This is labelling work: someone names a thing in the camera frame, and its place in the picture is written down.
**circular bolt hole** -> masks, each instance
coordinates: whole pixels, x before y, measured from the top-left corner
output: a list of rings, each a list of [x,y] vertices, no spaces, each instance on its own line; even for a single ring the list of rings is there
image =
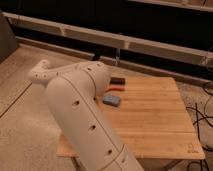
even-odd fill
[[[72,104],[72,106],[78,106],[80,104],[80,102],[79,101],[75,101],[73,104]]]
[[[95,125],[92,125],[92,126],[89,128],[89,131],[94,131],[95,128],[96,128],[96,126],[95,126]]]
[[[109,156],[112,154],[112,150],[108,150],[107,153],[106,153],[106,156]]]

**dark background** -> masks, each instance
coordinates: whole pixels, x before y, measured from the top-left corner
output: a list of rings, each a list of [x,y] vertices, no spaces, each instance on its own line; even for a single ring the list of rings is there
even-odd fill
[[[201,50],[213,46],[213,13],[127,0],[1,0],[0,9],[81,27]],[[13,27],[16,35],[114,57],[116,50]],[[121,59],[205,77],[203,67],[121,51]]]
[[[127,0],[1,0],[3,11],[207,50],[213,13]]]

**table leg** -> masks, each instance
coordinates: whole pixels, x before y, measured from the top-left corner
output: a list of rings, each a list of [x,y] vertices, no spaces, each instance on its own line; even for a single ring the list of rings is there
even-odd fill
[[[172,169],[173,167],[175,167],[176,165],[178,165],[180,162],[182,162],[183,160],[173,160],[171,161],[169,164],[167,164],[164,169],[165,170],[170,170]]]
[[[115,66],[117,67],[120,62],[121,49],[116,49]]]
[[[79,163],[77,161],[77,158],[76,157],[71,157],[71,160],[72,160],[72,163],[73,163],[75,169],[78,170],[80,168],[80,165],[79,165]]]

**wooden block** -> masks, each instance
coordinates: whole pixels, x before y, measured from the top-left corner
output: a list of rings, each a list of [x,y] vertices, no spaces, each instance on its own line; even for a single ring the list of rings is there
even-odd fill
[[[18,42],[0,11],[0,63],[18,48]]]

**horizontal bar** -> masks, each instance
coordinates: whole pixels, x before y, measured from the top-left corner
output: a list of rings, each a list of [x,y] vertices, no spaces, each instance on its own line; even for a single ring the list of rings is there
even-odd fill
[[[177,2],[165,2],[165,1],[160,1],[160,0],[127,0],[127,1],[138,2],[138,3],[147,3],[147,4],[156,4],[156,5],[164,5],[164,6],[170,6],[170,7],[176,7],[176,8],[205,11],[205,12],[213,12],[212,7],[192,5],[192,4],[187,3],[187,1],[185,3],[184,3],[184,1],[182,1],[182,3],[177,3]]]
[[[86,53],[86,52],[82,52],[78,50],[73,50],[70,48],[64,48],[61,46],[56,46],[53,44],[31,40],[27,38],[17,37],[17,39],[19,43],[21,44],[36,46],[42,49],[52,50],[54,52],[59,52],[59,53],[79,57],[86,60],[91,60],[94,55],[92,53]],[[115,66],[115,59],[112,59],[110,57],[101,56],[100,61],[104,62],[105,64]],[[186,74],[172,72],[165,69],[154,68],[154,67],[146,66],[143,64],[136,64],[136,63],[124,61],[124,60],[120,60],[118,67],[130,69],[136,72],[141,72],[143,74],[149,74],[153,76],[173,77],[175,78],[176,81],[197,85],[197,86],[202,86],[204,83],[207,83],[210,81],[203,78],[197,78],[197,77],[189,76]]]
[[[195,65],[204,65],[204,59],[207,55],[207,52],[203,50],[19,16],[16,14],[4,13],[4,15],[9,18],[11,24],[18,27]],[[208,58],[213,58],[212,52],[208,53]]]

